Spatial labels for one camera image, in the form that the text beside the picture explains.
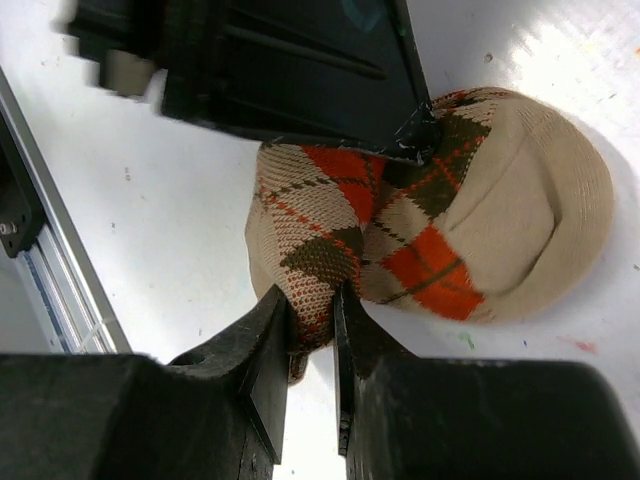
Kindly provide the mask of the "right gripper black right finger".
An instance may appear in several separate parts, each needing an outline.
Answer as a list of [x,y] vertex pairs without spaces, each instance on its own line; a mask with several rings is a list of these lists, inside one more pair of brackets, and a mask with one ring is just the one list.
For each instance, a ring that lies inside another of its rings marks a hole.
[[351,479],[635,479],[612,388],[576,362],[421,358],[333,299],[338,449]]

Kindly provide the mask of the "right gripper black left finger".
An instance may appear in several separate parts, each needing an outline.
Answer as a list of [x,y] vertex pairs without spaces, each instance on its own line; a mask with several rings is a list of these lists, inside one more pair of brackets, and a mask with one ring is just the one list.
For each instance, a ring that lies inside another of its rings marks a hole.
[[201,345],[1,358],[5,479],[269,479],[283,451],[287,301],[271,288]]

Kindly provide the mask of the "beige orange argyle sock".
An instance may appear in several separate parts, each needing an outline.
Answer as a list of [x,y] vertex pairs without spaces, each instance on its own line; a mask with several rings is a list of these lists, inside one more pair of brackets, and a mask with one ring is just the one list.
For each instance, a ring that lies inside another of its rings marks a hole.
[[333,337],[350,282],[367,301],[470,323],[519,320],[564,297],[609,236],[614,186],[589,139],[518,92],[437,98],[422,166],[327,147],[261,145],[245,238],[257,295],[290,304],[289,379]]

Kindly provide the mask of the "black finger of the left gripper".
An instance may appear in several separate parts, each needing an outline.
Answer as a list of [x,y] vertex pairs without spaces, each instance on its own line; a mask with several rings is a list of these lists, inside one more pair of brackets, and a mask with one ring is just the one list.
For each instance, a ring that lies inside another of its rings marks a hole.
[[172,1],[163,115],[423,165],[441,138],[403,1]]

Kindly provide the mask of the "aluminium mounting rail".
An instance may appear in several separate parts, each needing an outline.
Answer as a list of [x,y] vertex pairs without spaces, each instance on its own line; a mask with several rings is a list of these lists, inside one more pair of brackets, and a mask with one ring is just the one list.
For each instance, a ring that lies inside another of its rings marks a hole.
[[55,353],[130,353],[51,172],[5,75],[1,76],[5,191],[1,242]]

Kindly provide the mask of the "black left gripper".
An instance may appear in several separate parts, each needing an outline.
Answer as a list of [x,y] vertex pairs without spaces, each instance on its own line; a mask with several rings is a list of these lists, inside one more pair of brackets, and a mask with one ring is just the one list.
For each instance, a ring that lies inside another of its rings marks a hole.
[[140,98],[159,70],[168,3],[157,0],[75,1],[66,32],[78,56],[97,66],[94,84]]

